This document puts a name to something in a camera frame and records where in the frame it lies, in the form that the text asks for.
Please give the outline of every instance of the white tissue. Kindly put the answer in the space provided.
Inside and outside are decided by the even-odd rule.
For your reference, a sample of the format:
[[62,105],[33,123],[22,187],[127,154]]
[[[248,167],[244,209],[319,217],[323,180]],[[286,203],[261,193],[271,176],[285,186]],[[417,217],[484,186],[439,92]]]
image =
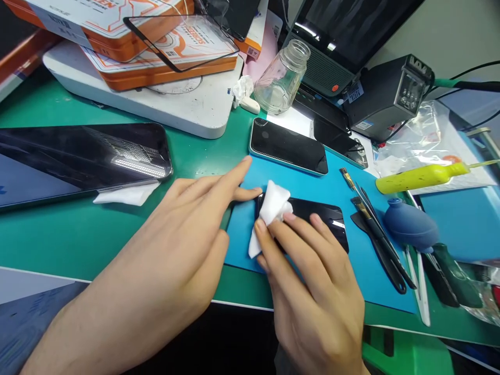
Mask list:
[[103,191],[94,199],[94,203],[125,203],[133,206],[142,206],[151,193],[159,186],[160,183],[154,180],[146,185]]
[[[292,205],[288,202],[289,198],[290,192],[287,189],[284,189],[269,180],[267,183],[266,196],[259,212],[259,218],[261,218],[267,226],[270,225],[275,219],[283,221],[284,213],[293,212]],[[260,248],[259,241],[257,240],[255,229],[252,229],[248,255],[250,255],[250,258],[253,259],[261,252],[262,249]]]
[[232,93],[234,95],[233,107],[238,108],[243,98],[250,97],[254,91],[254,83],[250,76],[242,76],[234,85]]

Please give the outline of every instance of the blue silicone mat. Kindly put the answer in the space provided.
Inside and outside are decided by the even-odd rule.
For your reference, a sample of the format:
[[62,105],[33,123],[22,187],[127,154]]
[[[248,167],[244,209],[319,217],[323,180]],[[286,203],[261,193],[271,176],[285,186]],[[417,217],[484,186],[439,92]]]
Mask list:
[[[380,213],[388,208],[387,197],[377,190],[374,176],[329,152],[327,161],[329,173],[324,177],[315,177],[254,156],[242,187],[251,189],[259,186],[266,191],[268,180],[273,180],[288,189],[293,198],[339,206],[344,214],[349,258],[365,300],[415,314],[417,304],[413,291],[408,288],[406,294],[401,295],[394,289],[380,265],[370,239],[351,220],[350,216],[356,212],[351,198],[356,196],[356,193],[347,186],[339,169],[347,168],[353,180],[365,189],[380,219],[382,218]],[[256,258],[250,259],[248,256],[254,218],[254,201],[237,204],[234,207],[228,226],[230,242],[225,263],[263,273]],[[391,241],[403,265],[408,269],[401,247],[392,238]]]

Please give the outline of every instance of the yellow bottle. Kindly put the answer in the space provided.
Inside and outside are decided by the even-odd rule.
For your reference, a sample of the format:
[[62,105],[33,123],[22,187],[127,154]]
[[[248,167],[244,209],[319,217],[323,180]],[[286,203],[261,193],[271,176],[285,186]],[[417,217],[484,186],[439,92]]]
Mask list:
[[469,173],[471,168],[482,167],[499,161],[500,160],[490,160],[470,166],[461,162],[446,167],[429,165],[379,178],[375,181],[375,185],[377,185],[377,189],[379,189],[382,194],[398,193],[406,190],[420,189],[422,187],[426,188],[428,186],[447,183],[453,176]]

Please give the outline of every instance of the white platform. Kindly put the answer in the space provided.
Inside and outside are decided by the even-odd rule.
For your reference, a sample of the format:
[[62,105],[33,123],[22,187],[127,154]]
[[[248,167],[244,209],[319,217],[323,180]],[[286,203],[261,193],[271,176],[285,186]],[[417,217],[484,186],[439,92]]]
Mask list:
[[218,138],[226,130],[233,102],[229,89],[243,68],[243,59],[238,56],[234,70],[204,76],[201,82],[172,82],[164,92],[159,92],[161,85],[116,92],[106,85],[80,46],[72,42],[63,41],[45,53],[43,63],[73,94],[208,139]]

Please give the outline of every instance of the green desk mat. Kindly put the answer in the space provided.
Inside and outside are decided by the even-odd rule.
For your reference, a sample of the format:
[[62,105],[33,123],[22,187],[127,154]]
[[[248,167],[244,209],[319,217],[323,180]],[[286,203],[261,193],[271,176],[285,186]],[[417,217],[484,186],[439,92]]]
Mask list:
[[[205,140],[166,128],[174,178],[199,178],[229,171],[247,154],[253,115],[234,110],[227,130]],[[39,69],[0,104],[0,127],[60,126],[143,122],[143,118],[107,108],[67,92]],[[93,280],[115,257],[163,198],[172,178],[143,207],[94,205],[84,198],[0,215],[0,267]],[[227,227],[230,212],[222,226]],[[483,323],[463,309],[443,306],[428,283],[430,328],[418,315],[367,303],[365,323],[456,340],[500,346],[500,328]],[[272,308],[265,276],[224,266],[215,300]]]

